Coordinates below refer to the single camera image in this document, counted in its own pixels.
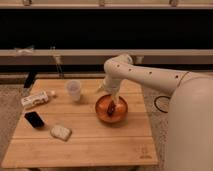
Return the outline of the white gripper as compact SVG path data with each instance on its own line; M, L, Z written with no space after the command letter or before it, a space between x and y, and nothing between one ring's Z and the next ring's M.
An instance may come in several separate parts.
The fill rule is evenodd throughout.
M120 84L120 79L114 79L111 77L105 77L101 84L101 90L108 92L112 97L112 101L107 108L107 114L109 117L111 117L115 111L116 105L114 102L118 102L119 100Z

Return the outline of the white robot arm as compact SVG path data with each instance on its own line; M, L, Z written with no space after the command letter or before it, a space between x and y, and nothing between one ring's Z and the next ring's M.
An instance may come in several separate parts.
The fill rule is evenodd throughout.
M135 66L127 54L106 60L104 72L109 93L127 79L171 97L164 171L213 171L213 76Z

